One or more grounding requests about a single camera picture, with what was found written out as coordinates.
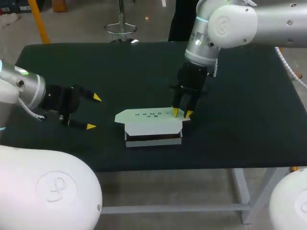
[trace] logo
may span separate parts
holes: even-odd
[[[230,18],[226,16],[221,16],[217,19],[215,24],[215,34],[219,37],[226,36],[229,32],[228,27],[230,23]]]
[[[76,196],[76,183],[65,172],[48,172],[37,181],[35,194],[48,205],[70,203]]]

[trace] stool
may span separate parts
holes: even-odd
[[[127,34],[132,34],[134,32],[137,31],[137,27],[135,25],[131,25],[129,23],[126,23],[126,16],[124,14],[124,0],[118,0],[119,2],[119,22],[118,23],[114,23],[114,24],[108,24],[105,25],[104,29],[114,35],[127,35]],[[111,31],[110,29],[112,27],[119,27],[118,30],[119,31]]]

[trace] white cable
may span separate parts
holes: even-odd
[[[280,52],[278,47],[275,47],[275,50],[277,52],[277,55],[279,56],[280,60],[283,62],[284,67],[286,68],[286,70],[291,74],[291,76],[298,81],[298,83],[300,83],[305,89],[307,89],[307,85],[305,83],[303,83],[298,77],[297,75],[293,72],[293,70],[291,69],[291,67],[288,65],[287,61],[284,59],[282,53]]]
[[[215,61],[215,66],[214,66],[214,72],[213,72],[213,77],[215,78],[216,77],[216,73],[217,73],[217,60]]]
[[[43,120],[43,119],[45,119],[44,116],[33,113],[33,112],[25,105],[25,103],[24,103],[20,98],[18,98],[18,102],[19,102],[19,104],[21,105],[21,107],[22,107],[30,116],[32,116],[32,117],[34,117],[34,118],[36,118],[37,120],[40,120],[40,121]]]
[[[257,6],[256,3],[254,3],[252,0],[243,0],[245,5],[250,5],[250,6]]]

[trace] table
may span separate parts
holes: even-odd
[[[82,102],[75,119],[97,125],[89,131],[62,127],[56,116],[36,122],[16,109],[3,144],[59,150],[94,171],[234,168],[240,204],[216,206],[104,207],[102,213],[242,210],[244,223],[257,212],[287,167],[307,164],[307,115],[273,48],[222,50],[216,78],[181,146],[125,148],[124,127],[115,114],[131,108],[169,107],[169,84],[184,59],[186,43],[51,44],[26,46],[16,65],[48,84],[80,84],[95,91],[100,105]],[[249,198],[241,168],[271,167]]]

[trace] gray floor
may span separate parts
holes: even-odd
[[[280,1],[256,1],[259,5],[272,2]],[[139,28],[131,37],[142,42],[166,41],[174,6],[175,0],[166,0],[166,7],[162,7],[161,0],[136,0],[135,4],[126,0],[127,22]],[[118,20],[116,0],[70,0],[68,9],[67,13],[53,13],[49,9],[42,13],[52,42],[110,42],[116,38],[103,30],[105,24]],[[17,60],[25,45],[40,43],[32,15],[20,16],[17,22],[0,32],[5,44],[5,49],[0,44],[0,57],[11,63]],[[287,49],[285,56],[292,68],[307,78],[304,65],[307,51]],[[296,82],[294,86],[307,107],[306,91]],[[249,188],[258,185],[263,172],[263,169],[245,170]],[[210,204],[236,200],[230,172],[223,169],[99,173],[98,177],[105,206]],[[96,230],[141,229],[272,230],[272,226],[265,208],[251,226],[242,225],[236,212],[219,212],[105,215],[96,227]]]

